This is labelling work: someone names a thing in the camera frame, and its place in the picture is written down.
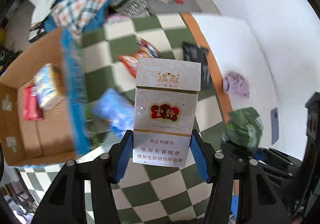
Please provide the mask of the green snack bag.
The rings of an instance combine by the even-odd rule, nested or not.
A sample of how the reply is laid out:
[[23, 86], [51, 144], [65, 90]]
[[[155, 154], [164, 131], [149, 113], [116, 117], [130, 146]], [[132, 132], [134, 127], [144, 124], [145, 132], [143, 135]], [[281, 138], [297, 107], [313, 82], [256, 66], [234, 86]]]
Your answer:
[[259, 113], [253, 107], [247, 107], [228, 114], [230, 119], [224, 138], [254, 153], [259, 146], [264, 129]]

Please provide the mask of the black white striped bag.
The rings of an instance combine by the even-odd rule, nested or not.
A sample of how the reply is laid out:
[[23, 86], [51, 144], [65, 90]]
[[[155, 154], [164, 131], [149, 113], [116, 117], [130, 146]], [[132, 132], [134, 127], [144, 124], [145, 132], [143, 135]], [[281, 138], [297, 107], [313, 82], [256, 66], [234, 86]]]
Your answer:
[[148, 17], [150, 15], [147, 0], [112, 0], [110, 7], [116, 13], [129, 18]]

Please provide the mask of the white cigarette pack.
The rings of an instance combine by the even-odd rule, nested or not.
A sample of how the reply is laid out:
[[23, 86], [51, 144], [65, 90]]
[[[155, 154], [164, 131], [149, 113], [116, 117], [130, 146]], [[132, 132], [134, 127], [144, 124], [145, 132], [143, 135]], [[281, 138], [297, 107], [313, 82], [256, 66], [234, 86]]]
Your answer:
[[199, 63], [139, 59], [133, 127], [134, 163], [185, 166], [200, 89]]

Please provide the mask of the purple cloth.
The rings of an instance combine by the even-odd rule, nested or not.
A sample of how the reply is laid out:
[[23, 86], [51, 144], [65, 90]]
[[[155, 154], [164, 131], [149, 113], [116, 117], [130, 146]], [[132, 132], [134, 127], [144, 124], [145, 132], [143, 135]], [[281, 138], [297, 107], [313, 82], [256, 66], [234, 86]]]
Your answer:
[[228, 72], [223, 78], [223, 91], [226, 94], [234, 94], [249, 99], [249, 83], [242, 74]]

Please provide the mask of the orange snack bag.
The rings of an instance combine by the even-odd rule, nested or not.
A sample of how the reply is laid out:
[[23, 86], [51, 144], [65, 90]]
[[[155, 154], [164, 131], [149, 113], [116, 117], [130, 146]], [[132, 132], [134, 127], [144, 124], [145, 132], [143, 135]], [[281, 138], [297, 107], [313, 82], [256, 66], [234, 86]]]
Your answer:
[[161, 53], [145, 39], [137, 39], [136, 45], [137, 52], [135, 54], [118, 55], [119, 61], [121, 61], [134, 78], [136, 78], [137, 66], [140, 58], [161, 58]]

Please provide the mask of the white blue tissue pack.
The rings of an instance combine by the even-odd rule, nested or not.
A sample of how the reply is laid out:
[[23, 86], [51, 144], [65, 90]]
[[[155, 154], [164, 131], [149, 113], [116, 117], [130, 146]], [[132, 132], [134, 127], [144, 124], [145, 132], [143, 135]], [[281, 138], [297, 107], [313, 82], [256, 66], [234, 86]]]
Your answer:
[[36, 95], [40, 108], [48, 111], [65, 98], [62, 73], [57, 66], [45, 64], [34, 76]]

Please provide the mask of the red snack bag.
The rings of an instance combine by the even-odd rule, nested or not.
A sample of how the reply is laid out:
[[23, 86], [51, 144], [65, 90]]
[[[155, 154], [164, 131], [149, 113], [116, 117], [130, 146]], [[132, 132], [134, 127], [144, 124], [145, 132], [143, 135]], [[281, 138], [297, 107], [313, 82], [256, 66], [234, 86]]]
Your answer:
[[24, 89], [23, 117], [28, 121], [40, 121], [44, 119], [43, 111], [39, 106], [35, 85], [27, 85]]

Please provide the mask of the cardboard box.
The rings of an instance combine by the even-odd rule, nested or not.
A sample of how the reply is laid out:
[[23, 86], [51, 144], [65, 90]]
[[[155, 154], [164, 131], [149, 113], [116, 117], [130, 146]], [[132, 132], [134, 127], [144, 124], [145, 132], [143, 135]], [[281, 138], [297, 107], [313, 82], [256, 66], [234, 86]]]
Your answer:
[[[47, 64], [57, 66], [66, 96], [44, 112], [43, 120], [25, 120], [25, 87]], [[81, 49], [71, 33], [56, 29], [31, 44], [1, 75], [1, 146], [7, 164], [49, 165], [89, 153], [87, 104]]]

